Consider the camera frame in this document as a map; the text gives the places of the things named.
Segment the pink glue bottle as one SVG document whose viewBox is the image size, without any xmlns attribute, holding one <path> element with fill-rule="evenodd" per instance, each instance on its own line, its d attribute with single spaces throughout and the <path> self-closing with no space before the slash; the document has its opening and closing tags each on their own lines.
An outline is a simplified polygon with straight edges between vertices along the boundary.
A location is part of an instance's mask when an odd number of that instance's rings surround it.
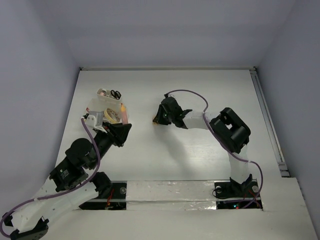
<svg viewBox="0 0 320 240">
<path fill-rule="evenodd" d="M 121 103 L 121 106 L 120 106 L 120 113 L 121 113 L 121 122 L 124 125 L 128 124 L 129 121 L 128 121 L 127 109 L 123 103 Z"/>
</svg>

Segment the beige masking tape roll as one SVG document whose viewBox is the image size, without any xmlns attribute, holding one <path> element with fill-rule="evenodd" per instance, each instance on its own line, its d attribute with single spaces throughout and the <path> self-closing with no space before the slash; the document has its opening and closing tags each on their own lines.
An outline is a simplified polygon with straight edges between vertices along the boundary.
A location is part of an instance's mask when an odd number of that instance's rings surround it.
<svg viewBox="0 0 320 240">
<path fill-rule="evenodd" d="M 106 108 L 104 110 L 103 114 L 104 114 L 104 117 L 106 118 L 106 120 L 111 124 L 117 124 L 121 121 L 118 114 L 114 110 L 112 110 L 111 108 Z"/>
</svg>

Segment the black handled scissors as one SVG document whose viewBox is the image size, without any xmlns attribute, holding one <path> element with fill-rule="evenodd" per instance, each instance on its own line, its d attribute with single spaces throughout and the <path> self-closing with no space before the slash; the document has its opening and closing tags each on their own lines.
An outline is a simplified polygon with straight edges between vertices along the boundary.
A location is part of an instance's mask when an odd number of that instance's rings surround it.
<svg viewBox="0 0 320 240">
<path fill-rule="evenodd" d="M 117 91 L 117 90 L 111 90 L 110 91 L 110 94 L 111 94 L 111 96 L 114 98 L 114 99 L 116 99 L 116 100 L 120 100 L 121 99 L 121 97 L 122 97 L 122 94 L 119 92 L 119 91 Z"/>
</svg>

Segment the pink white stapler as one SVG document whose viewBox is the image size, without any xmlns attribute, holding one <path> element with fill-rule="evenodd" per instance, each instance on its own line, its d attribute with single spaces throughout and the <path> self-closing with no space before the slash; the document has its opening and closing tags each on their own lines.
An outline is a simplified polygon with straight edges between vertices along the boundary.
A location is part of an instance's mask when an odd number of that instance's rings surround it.
<svg viewBox="0 0 320 240">
<path fill-rule="evenodd" d="M 99 93 L 100 96 L 103 96 L 103 97 L 107 97 L 108 94 L 107 94 L 107 91 L 105 89 L 102 89 Z"/>
</svg>

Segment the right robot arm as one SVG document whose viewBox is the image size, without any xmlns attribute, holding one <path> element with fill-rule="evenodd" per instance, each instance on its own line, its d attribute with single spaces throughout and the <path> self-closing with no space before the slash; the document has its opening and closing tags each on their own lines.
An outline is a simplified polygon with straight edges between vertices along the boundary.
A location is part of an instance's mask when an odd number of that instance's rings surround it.
<svg viewBox="0 0 320 240">
<path fill-rule="evenodd" d="M 206 115 L 205 111 L 183 110 L 170 96 L 161 101 L 152 122 L 165 126 L 174 124 L 181 129 L 209 130 L 228 153 L 231 192 L 242 196 L 248 191 L 253 179 L 247 158 L 251 130 L 231 108 L 224 108 L 218 115 Z"/>
</svg>

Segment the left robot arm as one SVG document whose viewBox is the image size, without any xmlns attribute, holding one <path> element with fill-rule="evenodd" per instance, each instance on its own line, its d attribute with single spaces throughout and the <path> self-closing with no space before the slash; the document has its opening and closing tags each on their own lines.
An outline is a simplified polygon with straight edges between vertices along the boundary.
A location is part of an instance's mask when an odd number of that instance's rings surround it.
<svg viewBox="0 0 320 240">
<path fill-rule="evenodd" d="M 111 146 L 122 147 L 132 124 L 104 123 L 95 136 L 78 138 L 65 151 L 65 158 L 50 172 L 35 196 L 5 213 L 0 225 L 12 227 L 10 234 L 1 234 L 11 240 L 39 240 L 49 227 L 64 214 L 76 210 L 93 209 L 90 200 L 105 200 L 101 209 L 123 208 L 112 203 L 115 197 L 125 198 L 121 190 L 126 184 L 112 183 L 100 172 L 103 156 Z"/>
</svg>

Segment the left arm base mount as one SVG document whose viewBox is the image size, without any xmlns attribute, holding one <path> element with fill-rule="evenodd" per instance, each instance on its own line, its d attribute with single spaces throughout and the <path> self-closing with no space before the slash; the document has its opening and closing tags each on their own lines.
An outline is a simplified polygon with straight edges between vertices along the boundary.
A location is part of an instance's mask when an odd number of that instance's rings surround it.
<svg viewBox="0 0 320 240">
<path fill-rule="evenodd" d="M 107 195 L 99 195 L 79 206 L 81 210 L 126 210 L 127 181 L 115 181 Z"/>
</svg>

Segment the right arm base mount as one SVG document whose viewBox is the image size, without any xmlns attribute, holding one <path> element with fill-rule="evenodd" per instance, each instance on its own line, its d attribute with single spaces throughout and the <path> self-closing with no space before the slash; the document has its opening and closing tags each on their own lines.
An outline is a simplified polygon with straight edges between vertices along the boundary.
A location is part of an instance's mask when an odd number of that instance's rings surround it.
<svg viewBox="0 0 320 240">
<path fill-rule="evenodd" d="M 258 182 L 250 174 L 243 183 L 237 183 L 231 178 L 227 181 L 214 183 L 212 195 L 216 199 L 218 210 L 263 209 Z"/>
</svg>

